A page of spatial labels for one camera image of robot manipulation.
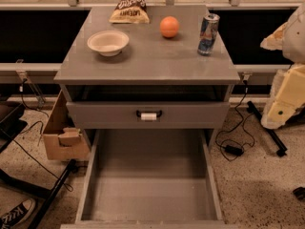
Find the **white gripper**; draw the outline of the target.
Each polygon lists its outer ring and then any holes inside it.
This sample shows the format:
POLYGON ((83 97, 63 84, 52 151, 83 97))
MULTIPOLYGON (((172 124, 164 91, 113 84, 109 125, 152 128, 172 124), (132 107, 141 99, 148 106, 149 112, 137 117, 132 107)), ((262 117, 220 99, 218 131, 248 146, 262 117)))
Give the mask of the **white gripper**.
MULTIPOLYGON (((285 31, 288 23, 279 26, 265 37, 260 47, 269 51, 282 51, 285 47, 285 31)), ((273 81, 261 124, 267 129, 278 129, 305 104, 305 66, 294 64, 288 71, 279 70, 273 81)))

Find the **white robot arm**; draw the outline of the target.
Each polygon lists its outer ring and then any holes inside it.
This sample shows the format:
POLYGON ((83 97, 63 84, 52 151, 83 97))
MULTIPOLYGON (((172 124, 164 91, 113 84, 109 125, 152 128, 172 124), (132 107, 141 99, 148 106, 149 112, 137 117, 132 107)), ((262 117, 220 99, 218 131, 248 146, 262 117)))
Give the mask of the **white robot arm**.
POLYGON ((305 104, 305 5, 299 6, 287 22, 264 38, 260 47, 281 50, 293 62, 289 70, 278 70, 275 74, 261 118, 263 127, 278 129, 305 104))

